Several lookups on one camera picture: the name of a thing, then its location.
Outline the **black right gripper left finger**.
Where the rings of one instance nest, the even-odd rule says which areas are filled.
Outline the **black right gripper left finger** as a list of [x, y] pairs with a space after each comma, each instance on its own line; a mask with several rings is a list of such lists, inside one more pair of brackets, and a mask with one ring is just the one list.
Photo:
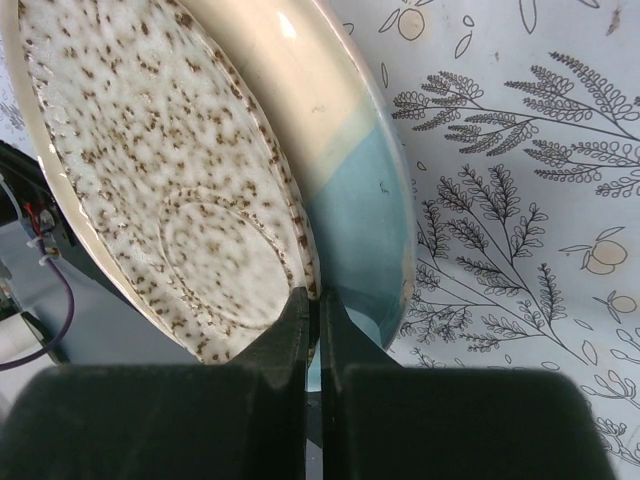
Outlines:
[[1, 430], [5, 479], [301, 479], [310, 302], [217, 365], [42, 371]]

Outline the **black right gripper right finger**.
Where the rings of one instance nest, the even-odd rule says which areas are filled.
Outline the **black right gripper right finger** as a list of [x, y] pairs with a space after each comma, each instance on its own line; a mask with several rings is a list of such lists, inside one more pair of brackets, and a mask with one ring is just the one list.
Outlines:
[[319, 303], [328, 479], [610, 479], [587, 404], [540, 370], [409, 368]]

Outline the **speckled grey oval plate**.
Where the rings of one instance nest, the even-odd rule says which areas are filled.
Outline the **speckled grey oval plate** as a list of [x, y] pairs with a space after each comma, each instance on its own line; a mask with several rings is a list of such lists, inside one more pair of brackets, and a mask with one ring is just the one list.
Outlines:
[[222, 49], [177, 1], [21, 1], [39, 110], [75, 197], [152, 318], [205, 364], [319, 293], [287, 159]]

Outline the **cream and blue plate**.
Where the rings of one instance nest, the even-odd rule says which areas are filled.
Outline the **cream and blue plate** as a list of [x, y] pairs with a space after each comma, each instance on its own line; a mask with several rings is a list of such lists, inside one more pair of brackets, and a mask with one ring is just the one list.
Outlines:
[[[135, 310], [186, 349], [137, 298], [74, 195], [23, 58], [19, 2], [1, 5], [1, 39], [46, 182], [106, 277]], [[287, 159], [319, 260], [319, 293], [308, 297], [337, 291], [353, 321], [386, 347], [413, 290], [410, 181], [382, 96], [352, 40], [323, 1], [177, 2], [231, 61]]]

